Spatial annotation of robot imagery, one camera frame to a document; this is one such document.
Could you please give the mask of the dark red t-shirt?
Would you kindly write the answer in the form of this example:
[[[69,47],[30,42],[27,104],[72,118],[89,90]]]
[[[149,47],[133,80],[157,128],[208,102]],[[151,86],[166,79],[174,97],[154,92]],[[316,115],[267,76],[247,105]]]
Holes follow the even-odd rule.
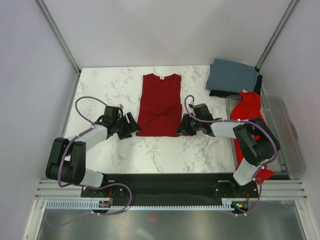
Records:
[[[182,77],[165,77],[153,73],[143,76],[137,124],[139,137],[178,137],[176,130],[182,120]]]

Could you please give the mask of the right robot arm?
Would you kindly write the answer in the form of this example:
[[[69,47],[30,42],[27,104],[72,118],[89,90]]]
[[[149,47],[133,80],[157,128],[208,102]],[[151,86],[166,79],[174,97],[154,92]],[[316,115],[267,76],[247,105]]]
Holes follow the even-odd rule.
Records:
[[[260,117],[249,120],[213,118],[206,104],[190,105],[193,112],[183,115],[175,133],[195,136],[202,132],[210,137],[227,137],[237,141],[242,161],[233,173],[229,191],[235,197],[247,191],[247,184],[254,181],[268,161],[277,157],[280,144]]]

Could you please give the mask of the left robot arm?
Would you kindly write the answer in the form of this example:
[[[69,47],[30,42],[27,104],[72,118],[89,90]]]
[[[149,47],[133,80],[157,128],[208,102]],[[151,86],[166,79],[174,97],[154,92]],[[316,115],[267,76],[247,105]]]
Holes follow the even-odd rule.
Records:
[[[119,107],[106,106],[104,114],[84,132],[53,141],[45,176],[58,181],[61,188],[68,185],[91,187],[95,194],[104,197],[109,193],[110,185],[103,180],[103,173],[86,167],[87,152],[115,134],[123,140],[141,130],[130,112],[123,114]]]

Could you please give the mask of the folded black t-shirt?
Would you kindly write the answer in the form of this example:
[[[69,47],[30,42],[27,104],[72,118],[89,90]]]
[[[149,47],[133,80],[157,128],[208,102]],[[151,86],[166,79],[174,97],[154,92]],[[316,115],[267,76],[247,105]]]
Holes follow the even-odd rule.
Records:
[[[255,67],[255,73],[257,74],[255,86],[253,92],[261,95],[261,88],[262,88],[262,81],[263,76],[260,75],[260,69]],[[234,91],[224,91],[224,90],[210,90],[209,96],[210,97],[219,97],[219,98],[227,98],[228,96],[238,96],[239,92]]]

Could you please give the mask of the folded grey-blue t-shirt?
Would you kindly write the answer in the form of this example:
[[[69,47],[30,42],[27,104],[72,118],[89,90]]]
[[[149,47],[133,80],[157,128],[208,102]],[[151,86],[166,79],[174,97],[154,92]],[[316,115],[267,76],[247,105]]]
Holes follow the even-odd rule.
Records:
[[[254,66],[215,58],[209,67],[205,89],[235,92],[252,92],[256,86],[259,72]]]

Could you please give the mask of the bright red t-shirt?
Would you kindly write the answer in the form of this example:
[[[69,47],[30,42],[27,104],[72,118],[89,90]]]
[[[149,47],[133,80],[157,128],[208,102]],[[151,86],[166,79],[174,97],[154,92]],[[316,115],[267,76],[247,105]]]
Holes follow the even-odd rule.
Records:
[[[246,184],[246,181],[262,184],[274,175],[267,169],[267,161],[277,153],[280,145],[262,118],[260,95],[241,92],[240,96],[241,101],[230,115],[238,124],[232,129],[237,157],[233,176],[241,178],[239,184]]]

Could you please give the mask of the clear plastic bin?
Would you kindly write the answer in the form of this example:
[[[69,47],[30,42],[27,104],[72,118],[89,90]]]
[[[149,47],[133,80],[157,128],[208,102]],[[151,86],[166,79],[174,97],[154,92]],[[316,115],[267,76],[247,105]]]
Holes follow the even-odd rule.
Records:
[[[289,178],[302,175],[306,171],[297,131],[280,97],[248,92],[228,96],[225,103],[229,119],[247,120],[260,117],[278,140],[280,144],[278,157],[267,165],[267,169],[274,173],[274,178]]]

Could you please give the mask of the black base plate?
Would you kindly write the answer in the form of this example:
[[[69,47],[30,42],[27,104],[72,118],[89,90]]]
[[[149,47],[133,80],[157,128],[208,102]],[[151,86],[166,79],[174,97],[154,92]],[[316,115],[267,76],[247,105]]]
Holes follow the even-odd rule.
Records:
[[[217,204],[223,198],[246,199],[259,195],[255,182],[238,186],[232,173],[106,174],[102,190],[83,189],[83,198],[107,198],[117,204]]]

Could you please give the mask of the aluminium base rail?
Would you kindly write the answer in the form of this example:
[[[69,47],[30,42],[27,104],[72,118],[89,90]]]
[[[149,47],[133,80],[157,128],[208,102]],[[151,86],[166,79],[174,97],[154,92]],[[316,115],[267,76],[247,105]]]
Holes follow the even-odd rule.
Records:
[[[75,200],[81,197],[82,188],[67,186],[61,188],[54,180],[41,180],[35,197],[38,199]],[[266,180],[262,184],[262,200],[306,200],[303,183],[300,180]]]

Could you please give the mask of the left aluminium frame post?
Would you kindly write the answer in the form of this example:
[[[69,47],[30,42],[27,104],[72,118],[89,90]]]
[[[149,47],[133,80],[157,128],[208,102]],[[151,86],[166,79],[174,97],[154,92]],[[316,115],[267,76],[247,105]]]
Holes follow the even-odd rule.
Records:
[[[47,22],[47,25],[51,29],[53,35],[55,36],[58,44],[62,48],[64,54],[66,55],[68,61],[70,62],[73,70],[76,72],[78,76],[81,74],[81,69],[79,65],[77,64],[65,38],[63,37],[56,21],[54,20],[49,8],[47,7],[46,3],[44,0],[35,0],[34,1],[36,5],[38,6],[40,12],[42,13],[45,21]]]

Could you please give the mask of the aluminium frame post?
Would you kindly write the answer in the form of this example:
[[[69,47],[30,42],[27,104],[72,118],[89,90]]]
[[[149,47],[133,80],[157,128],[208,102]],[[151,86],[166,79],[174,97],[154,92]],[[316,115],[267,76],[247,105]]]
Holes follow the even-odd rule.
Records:
[[[276,44],[278,38],[280,37],[282,31],[284,30],[286,24],[288,23],[291,15],[295,11],[295,8],[297,7],[300,0],[290,0],[287,8],[285,9],[281,19],[279,20],[275,30],[273,31],[266,47],[264,48],[257,64],[256,68],[260,69],[265,60],[267,59],[268,55],[270,54],[271,50],[273,49],[274,45]]]
[[[42,13],[45,21],[47,22],[47,25],[51,29],[53,35],[55,36],[58,44],[62,48],[64,54],[66,55],[68,61],[70,62],[73,70],[76,72],[78,76],[81,74],[81,69],[79,65],[77,64],[65,38],[63,37],[56,21],[54,20],[49,8],[47,7],[46,3],[44,0],[35,0],[34,1],[36,5],[38,6],[40,12]]]

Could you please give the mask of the right aluminium frame post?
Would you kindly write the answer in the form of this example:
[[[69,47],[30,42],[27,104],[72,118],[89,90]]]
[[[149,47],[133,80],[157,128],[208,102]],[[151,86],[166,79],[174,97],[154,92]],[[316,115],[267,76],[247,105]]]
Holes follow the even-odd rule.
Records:
[[[300,0],[290,0],[287,8],[285,9],[281,19],[279,20],[275,30],[273,31],[266,47],[264,48],[257,64],[256,68],[260,69],[265,60],[267,59],[268,55],[270,54],[271,50],[273,49],[274,45],[276,44],[278,38],[280,37],[282,31],[284,30],[286,24],[288,23],[291,15],[295,11],[295,8],[297,7]]]

